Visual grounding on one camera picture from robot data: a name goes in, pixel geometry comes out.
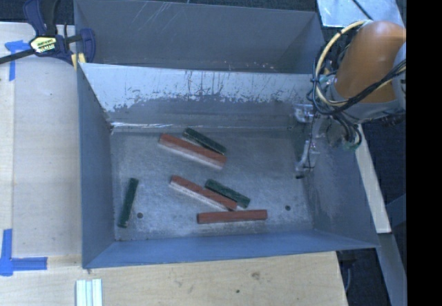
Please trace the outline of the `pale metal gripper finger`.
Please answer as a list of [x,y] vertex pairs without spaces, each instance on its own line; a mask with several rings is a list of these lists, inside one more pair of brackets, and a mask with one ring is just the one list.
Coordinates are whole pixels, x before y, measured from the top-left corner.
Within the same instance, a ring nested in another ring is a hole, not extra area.
[[320,151],[318,150],[316,141],[306,140],[302,155],[295,165],[297,179],[301,179],[313,171],[319,155]]
[[299,123],[311,123],[314,119],[314,107],[311,104],[295,104],[294,117]]

